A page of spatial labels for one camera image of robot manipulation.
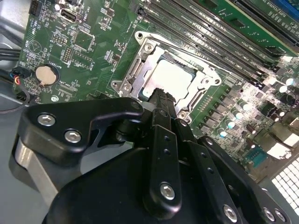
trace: motherboard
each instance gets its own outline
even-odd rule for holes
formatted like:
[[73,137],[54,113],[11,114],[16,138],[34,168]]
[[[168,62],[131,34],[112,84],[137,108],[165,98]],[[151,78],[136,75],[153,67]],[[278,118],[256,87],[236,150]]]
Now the motherboard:
[[36,104],[143,102],[164,89],[195,137],[211,136],[261,179],[299,144],[299,12],[296,0],[288,6],[32,0],[18,62],[30,75],[22,82]]

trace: white grille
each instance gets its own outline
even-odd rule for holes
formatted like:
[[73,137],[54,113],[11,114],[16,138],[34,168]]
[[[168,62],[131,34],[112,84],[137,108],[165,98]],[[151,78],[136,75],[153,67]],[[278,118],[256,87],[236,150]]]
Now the white grille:
[[299,216],[299,158],[273,180],[273,184]]

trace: black plastic bracket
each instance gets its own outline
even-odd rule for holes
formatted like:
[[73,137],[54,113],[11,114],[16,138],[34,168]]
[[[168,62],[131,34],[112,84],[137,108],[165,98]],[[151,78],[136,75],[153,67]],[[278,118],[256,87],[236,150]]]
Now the black plastic bracket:
[[149,150],[149,188],[143,203],[149,213],[158,219],[170,219],[181,208],[182,194],[178,165],[177,137],[171,131],[167,95],[156,89],[151,97],[156,99],[156,109],[152,112]]
[[[38,117],[43,114],[53,117],[55,123],[41,125]],[[18,135],[31,150],[59,165],[73,166],[89,146],[92,130],[105,130],[117,120],[139,119],[142,114],[143,107],[131,98],[37,105],[23,112]],[[67,141],[64,135],[69,130],[78,132],[81,140]]]
[[[198,139],[198,143],[210,152],[223,181],[230,190],[235,205],[242,210],[242,215],[247,222],[291,223],[288,215],[280,206],[213,139],[205,136]],[[278,216],[277,211],[283,215],[285,222]]]
[[[210,219],[213,223],[244,223],[207,148],[196,143],[191,128],[185,121],[177,118],[173,123],[176,127],[179,147],[184,149],[184,156],[196,170],[205,189],[203,193],[208,198],[207,214]],[[225,214],[226,208],[231,211],[230,216]]]

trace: screw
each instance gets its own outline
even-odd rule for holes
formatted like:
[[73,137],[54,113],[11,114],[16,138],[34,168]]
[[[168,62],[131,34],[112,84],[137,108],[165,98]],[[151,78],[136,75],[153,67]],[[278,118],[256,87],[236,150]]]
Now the screw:
[[223,211],[226,217],[229,218],[230,221],[232,221],[233,223],[236,223],[238,221],[238,217],[235,211],[230,206],[225,204],[223,206]]
[[67,131],[64,134],[64,137],[67,141],[71,143],[78,143],[81,141],[81,135],[79,134],[79,132],[76,131]]
[[144,45],[144,51],[146,53],[150,53],[153,51],[154,46],[151,43],[147,43]]
[[278,211],[277,209],[275,209],[275,213],[276,213],[276,215],[283,221],[283,222],[285,222],[286,221],[286,219],[285,219],[285,217],[284,217],[284,215],[283,214],[281,214],[281,212],[280,211]]
[[263,211],[269,220],[275,221],[274,215],[267,208],[264,208]]
[[52,101],[52,102],[57,102],[58,100],[59,100],[58,96],[53,95],[53,96],[51,97],[51,101]]
[[137,102],[135,102],[135,101],[133,101],[133,102],[131,103],[131,106],[134,107],[134,108],[137,109],[137,110],[139,110],[139,108],[140,108],[140,104],[137,103]]
[[182,125],[182,126],[187,127],[186,122],[184,122],[183,120],[181,120],[180,122],[181,122],[181,125]]
[[213,142],[210,139],[206,139],[206,141],[209,145],[211,145],[211,146],[213,145]]
[[39,115],[37,118],[38,123],[43,126],[52,126],[55,124],[55,118],[48,114]]
[[167,183],[161,184],[160,191],[167,200],[173,200],[175,197],[173,188]]
[[162,114],[164,117],[167,117],[167,113],[164,110],[160,110],[160,114]]

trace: black mechanism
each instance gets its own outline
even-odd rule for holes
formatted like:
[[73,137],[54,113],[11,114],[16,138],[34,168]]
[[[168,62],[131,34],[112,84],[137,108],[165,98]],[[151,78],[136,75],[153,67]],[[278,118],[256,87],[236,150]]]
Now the black mechanism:
[[[27,108],[10,159],[15,177],[43,192],[32,169],[17,164],[20,144],[39,158],[53,182],[72,174],[55,184],[58,193],[44,223],[290,224],[216,142],[193,136],[176,118],[174,102],[156,89],[142,106],[115,98]],[[84,175],[77,172],[90,145],[125,141],[133,148]]]

